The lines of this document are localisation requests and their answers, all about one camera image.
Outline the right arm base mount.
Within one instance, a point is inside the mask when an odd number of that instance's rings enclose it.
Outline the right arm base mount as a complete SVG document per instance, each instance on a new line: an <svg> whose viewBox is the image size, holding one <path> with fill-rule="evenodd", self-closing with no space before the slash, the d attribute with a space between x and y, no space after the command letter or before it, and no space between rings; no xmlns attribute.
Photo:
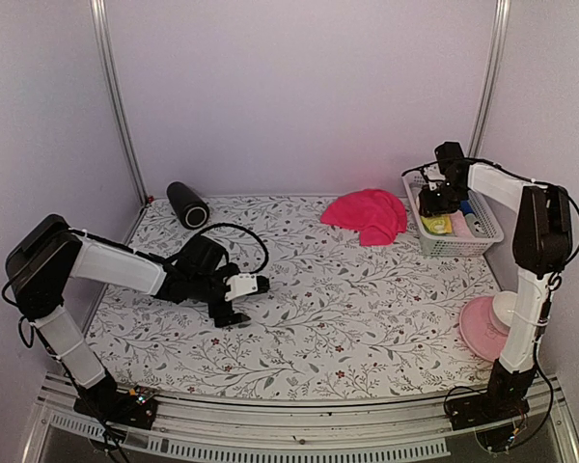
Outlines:
<svg viewBox="0 0 579 463"><path fill-rule="evenodd" d="M485 394L462 395L447 398L444 401L444 412L449 418L453 430L522 418L529 411L530 406L526 399L494 402Z"/></svg>

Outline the green yellow patterned towel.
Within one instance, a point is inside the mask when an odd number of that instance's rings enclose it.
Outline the green yellow patterned towel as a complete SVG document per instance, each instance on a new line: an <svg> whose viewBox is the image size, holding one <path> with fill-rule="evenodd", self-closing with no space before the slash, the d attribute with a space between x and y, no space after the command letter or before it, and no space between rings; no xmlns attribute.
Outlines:
<svg viewBox="0 0 579 463"><path fill-rule="evenodd" d="M439 215L432 217L420 217L425 230L433 235L450 235L453 233L453 226L449 215Z"/></svg>

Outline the pink towel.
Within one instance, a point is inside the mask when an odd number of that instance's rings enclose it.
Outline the pink towel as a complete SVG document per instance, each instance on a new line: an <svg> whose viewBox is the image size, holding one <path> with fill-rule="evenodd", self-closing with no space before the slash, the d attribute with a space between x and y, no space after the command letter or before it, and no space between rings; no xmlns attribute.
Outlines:
<svg viewBox="0 0 579 463"><path fill-rule="evenodd" d="M381 189L365 189L341 196L320 217L324 225L359 233L363 247L388 246L407 231L407 213L401 200Z"/></svg>

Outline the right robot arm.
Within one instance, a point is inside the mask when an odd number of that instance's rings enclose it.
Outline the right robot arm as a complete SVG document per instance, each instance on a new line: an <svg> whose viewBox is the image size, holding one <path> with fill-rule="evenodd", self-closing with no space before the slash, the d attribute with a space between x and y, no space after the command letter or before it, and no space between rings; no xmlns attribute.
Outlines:
<svg viewBox="0 0 579 463"><path fill-rule="evenodd" d="M510 333L479 406L487 420L499 421L525 396L537 373L552 294L579 252L570 216L579 207L564 187L511 173L490 160L468 158L458 142L445 142L434 154L438 176L431 177L427 165L419 169L427 181L419 195L422 216L453 213L471 192L516 215L512 255L518 285Z"/></svg>

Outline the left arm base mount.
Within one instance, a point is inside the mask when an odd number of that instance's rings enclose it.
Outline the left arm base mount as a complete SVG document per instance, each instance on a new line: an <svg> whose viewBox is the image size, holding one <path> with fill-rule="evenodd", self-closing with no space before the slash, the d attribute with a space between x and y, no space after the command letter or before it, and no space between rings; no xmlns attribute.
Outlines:
<svg viewBox="0 0 579 463"><path fill-rule="evenodd" d="M120 392L111 380L100 381L91 388L77 386L77 392L78 398L73 406L76 413L95 418L102 423L152 429L158 410L155 398Z"/></svg>

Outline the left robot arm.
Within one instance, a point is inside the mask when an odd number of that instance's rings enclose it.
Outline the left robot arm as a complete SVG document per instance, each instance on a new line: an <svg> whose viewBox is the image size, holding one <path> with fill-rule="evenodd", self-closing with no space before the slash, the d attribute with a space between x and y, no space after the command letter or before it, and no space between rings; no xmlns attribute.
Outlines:
<svg viewBox="0 0 579 463"><path fill-rule="evenodd" d="M8 254L6 303L16 307L48 345L74 383L88 390L88 404L103 418L117 418L124 398L104 381L108 372L82 332L69 298L91 286L126 288L153 299L207 305L217 328L248 321L234 300L269 291L267 263L244 270L208 232L197 231L174 254L162 257L71 227L58 214L44 217Z"/></svg>

